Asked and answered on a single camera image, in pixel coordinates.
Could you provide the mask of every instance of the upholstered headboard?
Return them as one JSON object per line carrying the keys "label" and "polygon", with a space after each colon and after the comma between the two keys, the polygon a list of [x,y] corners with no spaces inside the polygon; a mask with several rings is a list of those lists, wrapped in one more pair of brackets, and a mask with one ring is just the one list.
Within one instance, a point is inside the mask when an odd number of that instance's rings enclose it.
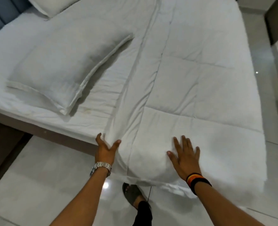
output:
{"label": "upholstered headboard", "polygon": [[0,0],[0,29],[30,6],[28,0]]}

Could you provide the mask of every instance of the slipper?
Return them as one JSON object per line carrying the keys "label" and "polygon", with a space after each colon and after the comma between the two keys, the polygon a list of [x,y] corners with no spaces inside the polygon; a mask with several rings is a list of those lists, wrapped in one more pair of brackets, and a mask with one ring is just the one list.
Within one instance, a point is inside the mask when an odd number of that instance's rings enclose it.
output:
{"label": "slipper", "polygon": [[127,183],[123,183],[122,191],[123,191],[123,194],[124,194],[126,200],[132,206],[134,206],[134,202],[137,199],[137,197],[142,195],[142,193],[139,190],[137,185],[130,185],[130,184],[127,184]]}

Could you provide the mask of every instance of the orange and black wristband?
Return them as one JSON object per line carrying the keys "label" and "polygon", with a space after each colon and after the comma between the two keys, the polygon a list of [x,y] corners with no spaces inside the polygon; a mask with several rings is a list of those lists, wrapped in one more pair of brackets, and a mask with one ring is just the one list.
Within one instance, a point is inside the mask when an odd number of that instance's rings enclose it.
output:
{"label": "orange and black wristband", "polygon": [[207,179],[205,179],[202,175],[200,175],[198,173],[192,173],[192,174],[188,175],[187,178],[186,178],[186,182],[187,182],[187,185],[189,186],[189,188],[191,189],[191,191],[195,195],[197,195],[197,194],[194,191],[194,186],[198,182],[205,182],[205,183],[211,185],[210,182]]}

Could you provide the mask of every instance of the silver watch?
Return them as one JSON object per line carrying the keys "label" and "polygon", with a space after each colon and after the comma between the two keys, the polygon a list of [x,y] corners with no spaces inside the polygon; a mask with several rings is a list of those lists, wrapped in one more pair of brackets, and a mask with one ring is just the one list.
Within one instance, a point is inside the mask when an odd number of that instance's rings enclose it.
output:
{"label": "silver watch", "polygon": [[111,165],[108,164],[108,163],[106,163],[106,162],[97,162],[97,163],[94,165],[94,167],[93,167],[93,169],[92,169],[92,171],[91,171],[91,173],[90,173],[90,177],[93,175],[93,173],[97,170],[98,167],[105,167],[105,168],[107,168],[107,169],[108,169],[107,177],[110,176],[111,171],[112,171]]}

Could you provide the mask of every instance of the pillowcase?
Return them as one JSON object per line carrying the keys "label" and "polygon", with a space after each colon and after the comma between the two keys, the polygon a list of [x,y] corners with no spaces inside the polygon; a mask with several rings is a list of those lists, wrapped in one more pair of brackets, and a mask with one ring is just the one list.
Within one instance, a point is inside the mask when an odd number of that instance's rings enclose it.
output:
{"label": "pillowcase", "polygon": [[79,0],[29,0],[42,14],[54,17]]}
{"label": "pillowcase", "polygon": [[94,72],[133,33],[99,18],[84,18],[56,30],[16,66],[7,86],[47,97],[64,115]]}

